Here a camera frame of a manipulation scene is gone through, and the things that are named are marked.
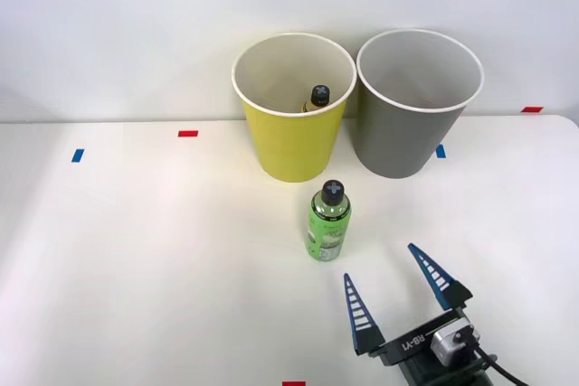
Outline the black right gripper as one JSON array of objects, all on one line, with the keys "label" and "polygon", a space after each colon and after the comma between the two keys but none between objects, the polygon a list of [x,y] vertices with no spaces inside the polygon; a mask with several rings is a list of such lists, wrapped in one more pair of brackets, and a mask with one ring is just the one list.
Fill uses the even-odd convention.
[{"label": "black right gripper", "polygon": [[[441,308],[444,311],[465,308],[466,302],[473,298],[470,290],[415,244],[410,243],[408,249]],[[451,310],[386,343],[348,273],[344,274],[343,281],[356,355],[369,353],[371,358],[379,358],[384,366],[398,367],[408,385],[470,384],[470,373],[466,371],[470,356],[465,349],[460,349],[457,359],[446,366],[431,348],[435,333],[457,321],[465,322],[464,315]]]}]

